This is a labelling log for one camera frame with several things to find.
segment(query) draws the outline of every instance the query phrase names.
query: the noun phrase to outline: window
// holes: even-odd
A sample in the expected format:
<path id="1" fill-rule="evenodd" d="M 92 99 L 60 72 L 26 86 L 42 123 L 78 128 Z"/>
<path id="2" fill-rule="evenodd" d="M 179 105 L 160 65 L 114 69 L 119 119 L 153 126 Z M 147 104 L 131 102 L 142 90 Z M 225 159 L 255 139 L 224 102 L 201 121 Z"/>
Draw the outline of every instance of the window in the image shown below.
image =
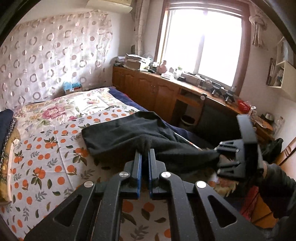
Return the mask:
<path id="1" fill-rule="evenodd" d="M 249 55 L 250 12 L 244 5 L 216 3 L 169 3 L 155 55 L 158 62 L 166 60 L 167 67 L 181 67 L 226 89 L 237 86 L 239 94 Z"/>

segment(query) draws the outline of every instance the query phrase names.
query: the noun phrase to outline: bed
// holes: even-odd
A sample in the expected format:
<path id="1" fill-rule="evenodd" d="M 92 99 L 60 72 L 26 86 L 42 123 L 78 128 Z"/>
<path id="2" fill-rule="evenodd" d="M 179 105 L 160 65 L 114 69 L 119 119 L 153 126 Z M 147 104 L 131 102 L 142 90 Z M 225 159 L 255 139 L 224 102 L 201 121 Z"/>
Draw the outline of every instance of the bed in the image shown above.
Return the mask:
<path id="1" fill-rule="evenodd" d="M 82 128 L 139 110 L 145 109 L 123 93 L 101 88 L 29 104 L 15 112 L 20 141 L 9 155 L 11 202 L 0 207 L 0 214 L 19 240 L 85 181 L 107 181 L 122 170 L 124 164 L 94 164 Z M 208 145 L 193 133 L 166 125 L 197 146 Z M 236 183 L 229 184 L 228 191 L 235 187 Z M 139 200 L 123 201 L 122 213 L 120 240 L 170 240 L 167 204 L 150 200 L 145 187 Z"/>

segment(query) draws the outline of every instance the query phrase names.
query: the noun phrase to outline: window frame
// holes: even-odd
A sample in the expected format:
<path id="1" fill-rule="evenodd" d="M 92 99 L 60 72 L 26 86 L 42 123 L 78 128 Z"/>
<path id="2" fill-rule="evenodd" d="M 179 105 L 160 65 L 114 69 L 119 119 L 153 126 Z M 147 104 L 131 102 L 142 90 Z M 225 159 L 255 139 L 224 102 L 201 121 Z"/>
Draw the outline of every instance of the window frame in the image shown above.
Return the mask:
<path id="1" fill-rule="evenodd" d="M 165 47 L 167 44 L 167 38 L 168 38 L 168 30 L 169 30 L 169 23 L 170 19 L 172 16 L 172 11 L 169 10 L 169 6 L 171 2 L 178 2 L 180 0 L 164 0 L 163 1 L 163 8 L 160 16 L 160 25 L 158 29 L 158 36 L 157 36 L 157 42 L 156 42 L 156 49 L 155 49 L 155 55 L 154 55 L 154 61 L 155 62 L 161 62 L 163 60 L 163 55 L 165 53 Z M 241 39 L 241 47 L 239 51 L 239 58 L 237 62 L 237 69 L 234 75 L 234 81 L 233 85 L 236 86 L 235 90 L 235 95 L 239 96 L 241 90 L 242 90 L 242 85 L 244 83 L 245 75 L 247 72 L 247 66 L 249 62 L 249 55 L 250 55 L 250 45 L 251 45 L 251 23 L 249 21 L 249 16 L 250 16 L 250 8 L 247 3 L 240 2 L 237 0 L 203 0 L 203 3 L 209 3 L 209 4 L 219 4 L 219 3 L 224 3 L 227 4 L 228 6 L 239 6 L 242 10 L 242 39 Z M 202 51 L 199 51 L 198 53 L 198 58 L 197 61 L 201 60 L 201 53 Z M 217 80 L 213 80 L 207 76 L 202 76 L 207 79 L 210 79 L 214 82 L 217 82 L 221 84 L 225 89 L 230 89 L 228 85 L 223 84 Z"/>

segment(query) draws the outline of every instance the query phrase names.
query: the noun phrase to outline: pink flower pattern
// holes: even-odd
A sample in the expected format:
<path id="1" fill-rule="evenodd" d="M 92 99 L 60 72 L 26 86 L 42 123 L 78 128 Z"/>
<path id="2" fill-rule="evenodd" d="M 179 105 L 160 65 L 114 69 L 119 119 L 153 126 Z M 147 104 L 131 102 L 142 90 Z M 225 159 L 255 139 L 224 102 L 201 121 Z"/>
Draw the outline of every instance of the pink flower pattern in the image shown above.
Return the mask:
<path id="1" fill-rule="evenodd" d="M 55 119 L 60 115 L 66 114 L 65 108 L 63 106 L 58 106 L 58 104 L 55 104 L 55 106 L 48 108 L 46 111 L 42 113 L 43 119 Z"/>

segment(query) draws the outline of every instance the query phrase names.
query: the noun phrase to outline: navy blue blanket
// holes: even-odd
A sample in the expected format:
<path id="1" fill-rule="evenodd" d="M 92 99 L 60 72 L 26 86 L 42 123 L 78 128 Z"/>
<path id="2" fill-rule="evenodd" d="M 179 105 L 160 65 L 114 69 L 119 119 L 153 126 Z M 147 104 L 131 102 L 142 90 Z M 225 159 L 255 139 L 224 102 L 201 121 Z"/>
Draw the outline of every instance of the navy blue blanket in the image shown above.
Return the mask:
<path id="1" fill-rule="evenodd" d="M 138 110 L 141 110 L 141 111 L 147 111 L 145 108 L 138 105 L 136 102 L 132 101 L 127 95 L 125 95 L 124 93 L 118 91 L 115 88 L 110 88 L 109 93 L 111 95 L 113 95 L 116 99 L 120 100 L 121 102 L 123 102 L 126 105 L 130 105 L 130 106 L 135 107 L 135 108 L 137 108 Z M 197 135 L 193 134 L 192 132 L 186 131 L 183 128 L 178 128 L 178 127 L 172 126 L 172 125 L 166 123 L 164 120 L 163 120 L 163 122 L 169 128 L 171 128 L 174 132 L 176 132 L 180 136 L 184 137 L 188 141 L 192 142 L 193 144 L 197 145 L 199 148 L 210 148 L 210 149 L 213 148 L 213 146 L 210 143 L 206 142 L 205 140 L 203 140 L 202 138 L 200 138 Z"/>
<path id="2" fill-rule="evenodd" d="M 13 111 L 6 109 L 0 112 L 0 151 L 2 151 L 4 139 L 13 118 Z"/>

